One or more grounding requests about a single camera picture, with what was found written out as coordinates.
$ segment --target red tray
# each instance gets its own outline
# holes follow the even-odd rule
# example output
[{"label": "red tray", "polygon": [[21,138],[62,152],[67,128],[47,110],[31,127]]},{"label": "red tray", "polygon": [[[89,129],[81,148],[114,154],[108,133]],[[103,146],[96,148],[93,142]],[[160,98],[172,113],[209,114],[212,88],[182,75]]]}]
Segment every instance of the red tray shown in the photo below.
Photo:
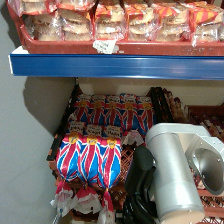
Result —
[{"label": "red tray", "polygon": [[[37,41],[33,40],[24,26],[23,19],[12,10],[6,0],[9,14],[15,23],[22,46],[32,54],[97,54],[92,41]],[[224,56],[224,42],[203,43],[192,47],[190,42],[127,42],[116,45],[116,54],[129,55],[176,55],[176,56]]]}]

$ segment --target price label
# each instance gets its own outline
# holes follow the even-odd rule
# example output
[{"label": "price label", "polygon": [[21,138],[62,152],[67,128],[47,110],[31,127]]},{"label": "price label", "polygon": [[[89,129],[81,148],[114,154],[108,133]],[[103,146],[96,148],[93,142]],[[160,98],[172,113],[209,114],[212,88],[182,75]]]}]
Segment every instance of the price label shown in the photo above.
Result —
[{"label": "price label", "polygon": [[93,48],[98,52],[104,54],[112,54],[115,47],[116,40],[95,40],[93,42]]}]

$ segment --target plastic wrapper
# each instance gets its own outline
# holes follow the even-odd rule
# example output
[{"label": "plastic wrapper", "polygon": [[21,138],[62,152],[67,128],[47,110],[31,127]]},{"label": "plastic wrapper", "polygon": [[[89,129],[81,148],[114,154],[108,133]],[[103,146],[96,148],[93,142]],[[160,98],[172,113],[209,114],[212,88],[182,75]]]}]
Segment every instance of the plastic wrapper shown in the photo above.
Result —
[{"label": "plastic wrapper", "polygon": [[18,16],[46,14],[56,10],[55,0],[8,0],[8,3]]},{"label": "plastic wrapper", "polygon": [[86,94],[80,94],[74,105],[74,115],[77,121],[85,122],[88,121],[88,112],[91,96]]},{"label": "plastic wrapper", "polygon": [[136,99],[138,106],[139,132],[142,135],[146,135],[147,131],[156,124],[155,111],[150,97],[138,96]]},{"label": "plastic wrapper", "polygon": [[120,96],[107,95],[105,99],[105,125],[121,126]]},{"label": "plastic wrapper", "polygon": [[128,40],[153,40],[158,28],[158,17],[154,15],[153,8],[148,7],[143,0],[125,0],[124,7],[128,25]]},{"label": "plastic wrapper", "polygon": [[123,131],[137,130],[138,123],[138,108],[136,96],[134,94],[121,94],[121,127]]},{"label": "plastic wrapper", "polygon": [[121,138],[122,137],[122,128],[116,127],[112,125],[105,125],[103,127],[103,137],[113,137],[113,138]]},{"label": "plastic wrapper", "polygon": [[95,0],[56,0],[57,8],[75,11],[88,11],[95,5]]},{"label": "plastic wrapper", "polygon": [[82,139],[83,135],[78,132],[66,134],[57,154],[57,169],[62,180],[58,184],[55,200],[51,201],[51,205],[57,208],[58,217],[65,216],[74,207],[73,191],[68,182],[77,177]]},{"label": "plastic wrapper", "polygon": [[96,40],[122,40],[126,21],[119,0],[100,0],[95,13]]},{"label": "plastic wrapper", "polygon": [[58,12],[29,16],[25,20],[28,33],[39,41],[61,41],[63,39],[61,19]]},{"label": "plastic wrapper", "polygon": [[74,209],[83,214],[99,212],[98,195],[90,186],[97,183],[98,166],[100,164],[101,137],[88,135],[83,137],[80,156],[78,159],[78,177],[83,187],[74,197]]},{"label": "plastic wrapper", "polygon": [[103,209],[98,217],[98,224],[115,224],[113,204],[108,189],[119,181],[121,148],[120,138],[104,138],[101,142],[100,156],[102,163],[98,171],[98,184],[106,189],[102,199]]},{"label": "plastic wrapper", "polygon": [[104,124],[105,95],[93,95],[89,105],[90,124]]},{"label": "plastic wrapper", "polygon": [[219,41],[219,30],[223,24],[224,10],[206,2],[195,2],[185,5],[189,7],[192,45],[196,46],[198,43]]},{"label": "plastic wrapper", "polygon": [[190,39],[188,8],[178,3],[152,4],[159,16],[160,28],[156,34],[158,42],[183,41]]},{"label": "plastic wrapper", "polygon": [[61,9],[60,14],[65,41],[92,40],[92,11],[80,12]]}]

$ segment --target store shelf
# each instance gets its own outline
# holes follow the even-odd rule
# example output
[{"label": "store shelf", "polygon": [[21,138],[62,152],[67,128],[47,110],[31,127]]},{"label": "store shelf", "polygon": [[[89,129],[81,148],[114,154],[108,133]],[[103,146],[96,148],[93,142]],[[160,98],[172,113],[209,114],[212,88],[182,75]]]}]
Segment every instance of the store shelf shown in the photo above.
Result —
[{"label": "store shelf", "polygon": [[29,54],[9,55],[15,76],[224,80],[224,56]]}]

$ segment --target red white blue package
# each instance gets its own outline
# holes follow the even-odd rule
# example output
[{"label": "red white blue package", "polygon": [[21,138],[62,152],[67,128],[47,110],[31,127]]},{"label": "red white blue package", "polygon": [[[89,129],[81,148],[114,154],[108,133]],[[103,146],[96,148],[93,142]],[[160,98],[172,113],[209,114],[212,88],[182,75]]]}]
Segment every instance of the red white blue package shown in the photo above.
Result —
[{"label": "red white blue package", "polygon": [[105,95],[93,95],[89,105],[89,124],[104,124]]},{"label": "red white blue package", "polygon": [[139,132],[142,135],[146,135],[147,131],[156,124],[155,111],[150,97],[138,96],[136,99],[138,106]]},{"label": "red white blue package", "polygon": [[105,101],[105,125],[121,126],[120,96],[107,95]]},{"label": "red white blue package", "polygon": [[121,94],[121,126],[124,131],[138,130],[138,109],[134,94]]},{"label": "red white blue package", "polygon": [[101,210],[97,193],[90,187],[97,183],[101,137],[84,136],[78,159],[78,177],[83,187],[74,197],[74,209],[83,214]]},{"label": "red white blue package", "polygon": [[98,224],[115,224],[113,204],[108,189],[119,181],[121,161],[120,138],[104,138],[101,141],[100,156],[102,163],[98,170],[98,185],[105,190],[102,199],[103,209],[98,217]]},{"label": "red white blue package", "polygon": [[80,94],[74,105],[74,114],[77,121],[85,122],[88,121],[89,104],[91,96],[86,94]]},{"label": "red white blue package", "polygon": [[51,205],[57,208],[58,217],[65,216],[74,207],[73,191],[68,183],[77,177],[82,139],[83,135],[78,132],[66,134],[57,154],[57,169],[62,180],[58,184],[55,200],[51,201]]}]

